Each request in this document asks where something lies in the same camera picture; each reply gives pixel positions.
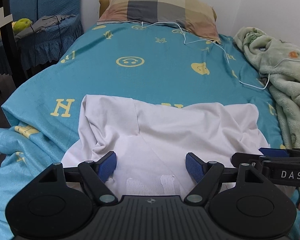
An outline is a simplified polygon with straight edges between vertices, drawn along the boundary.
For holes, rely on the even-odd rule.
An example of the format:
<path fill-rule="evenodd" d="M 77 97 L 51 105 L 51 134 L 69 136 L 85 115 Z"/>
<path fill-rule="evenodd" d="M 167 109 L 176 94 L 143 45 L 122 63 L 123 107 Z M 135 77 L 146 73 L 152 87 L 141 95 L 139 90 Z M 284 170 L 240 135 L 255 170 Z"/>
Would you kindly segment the white t-shirt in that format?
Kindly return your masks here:
<path fill-rule="evenodd" d="M 236 152 L 259 154 L 268 143 L 257 120 L 257 107 L 249 103 L 176 108 L 87 95 L 79 114 L 79 140 L 66 151 L 62 164 L 75 167 L 114 151 L 117 166 L 106 185 L 116 196 L 185 197 L 194 187 L 185 167 L 187 153 L 226 167 Z"/>

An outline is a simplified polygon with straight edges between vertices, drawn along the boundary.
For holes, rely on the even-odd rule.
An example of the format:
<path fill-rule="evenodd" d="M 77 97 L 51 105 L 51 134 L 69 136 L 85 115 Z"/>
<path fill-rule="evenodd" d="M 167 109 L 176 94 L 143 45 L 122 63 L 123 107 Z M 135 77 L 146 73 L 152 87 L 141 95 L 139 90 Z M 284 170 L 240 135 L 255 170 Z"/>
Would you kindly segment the light green fleece blanket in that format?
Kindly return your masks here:
<path fill-rule="evenodd" d="M 286 148 L 300 148 L 300 47 L 243 27 L 234 42 L 261 75 L 269 77 L 269 91 Z"/>

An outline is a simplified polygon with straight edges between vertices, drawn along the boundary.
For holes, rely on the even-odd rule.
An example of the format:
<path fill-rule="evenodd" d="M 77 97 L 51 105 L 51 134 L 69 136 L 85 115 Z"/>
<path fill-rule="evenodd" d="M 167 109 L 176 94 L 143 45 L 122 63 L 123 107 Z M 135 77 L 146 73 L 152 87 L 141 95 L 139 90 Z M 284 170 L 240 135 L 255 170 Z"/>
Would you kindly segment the teal patterned bed sheet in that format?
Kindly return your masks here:
<path fill-rule="evenodd" d="M 22 84 L 2 105 L 0 239 L 13 237 L 8 201 L 78 139 L 87 94 L 121 96 L 183 108 L 252 103 L 271 148 L 284 148 L 275 101 L 230 36 L 201 40 L 176 25 L 110 23 L 91 28 L 61 60 Z"/>

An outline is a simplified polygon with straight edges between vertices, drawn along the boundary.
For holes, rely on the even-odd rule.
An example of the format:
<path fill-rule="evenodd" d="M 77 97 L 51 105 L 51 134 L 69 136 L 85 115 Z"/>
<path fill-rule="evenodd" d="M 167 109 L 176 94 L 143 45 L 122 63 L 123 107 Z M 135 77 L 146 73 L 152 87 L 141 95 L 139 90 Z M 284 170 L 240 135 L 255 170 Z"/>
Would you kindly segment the plaid pillow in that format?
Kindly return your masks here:
<path fill-rule="evenodd" d="M 199 0 L 109 0 L 100 22 L 175 22 L 198 37 L 221 43 L 214 9 Z"/>

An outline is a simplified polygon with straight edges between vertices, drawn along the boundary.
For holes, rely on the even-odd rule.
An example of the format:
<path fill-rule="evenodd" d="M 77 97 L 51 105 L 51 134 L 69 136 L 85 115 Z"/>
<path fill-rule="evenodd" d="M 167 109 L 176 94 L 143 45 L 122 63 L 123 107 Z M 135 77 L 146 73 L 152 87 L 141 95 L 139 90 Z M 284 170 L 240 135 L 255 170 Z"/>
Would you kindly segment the blue covered chair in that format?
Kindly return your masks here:
<path fill-rule="evenodd" d="M 9 0 L 14 20 L 32 25 L 16 35 L 24 70 L 58 61 L 83 34 L 81 0 Z"/>

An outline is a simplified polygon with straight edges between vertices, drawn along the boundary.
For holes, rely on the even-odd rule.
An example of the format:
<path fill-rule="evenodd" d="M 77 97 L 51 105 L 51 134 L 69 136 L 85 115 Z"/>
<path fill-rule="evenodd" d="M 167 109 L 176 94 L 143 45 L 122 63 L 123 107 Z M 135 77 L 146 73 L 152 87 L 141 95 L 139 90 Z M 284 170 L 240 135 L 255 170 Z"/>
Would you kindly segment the grey cloth on chair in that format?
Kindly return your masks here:
<path fill-rule="evenodd" d="M 36 22 L 32 23 L 30 27 L 26 28 L 25 30 L 21 31 L 17 35 L 15 35 L 15 39 L 19 40 L 24 37 L 27 37 L 32 34 L 36 34 L 39 32 L 44 31 L 46 28 L 59 25 L 63 20 L 67 18 L 74 17 L 74 15 L 54 15 L 54 16 L 43 16 Z"/>

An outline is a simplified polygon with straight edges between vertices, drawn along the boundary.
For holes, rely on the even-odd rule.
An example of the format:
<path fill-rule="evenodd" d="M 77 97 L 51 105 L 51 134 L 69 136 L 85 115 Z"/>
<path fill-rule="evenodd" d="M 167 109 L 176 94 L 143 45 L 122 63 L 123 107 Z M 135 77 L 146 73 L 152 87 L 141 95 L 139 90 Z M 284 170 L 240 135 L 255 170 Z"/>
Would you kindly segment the dark desk with shelf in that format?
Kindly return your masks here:
<path fill-rule="evenodd" d="M 0 9 L 3 10 L 3 16 L 12 16 L 10 14 L 10 0 L 0 0 Z M 22 83 L 26 81 L 26 76 L 21 64 L 20 53 L 15 41 L 12 20 L 10 20 L 5 25 L 1 24 L 1 43 L 5 52 L 5 56 L 12 73 L 12 79 L 16 88 L 18 88 Z"/>

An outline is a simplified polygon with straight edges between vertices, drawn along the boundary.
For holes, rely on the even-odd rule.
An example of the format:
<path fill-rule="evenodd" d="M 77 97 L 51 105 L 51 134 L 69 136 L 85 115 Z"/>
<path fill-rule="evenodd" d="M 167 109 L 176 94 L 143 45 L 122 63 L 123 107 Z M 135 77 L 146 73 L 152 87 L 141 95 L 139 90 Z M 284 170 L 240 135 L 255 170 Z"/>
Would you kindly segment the yellow green plush toy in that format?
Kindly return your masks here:
<path fill-rule="evenodd" d="M 28 18 L 21 18 L 18 21 L 12 22 L 12 29 L 14 35 L 17 35 L 21 31 L 25 30 L 26 28 L 30 27 L 32 21 Z"/>

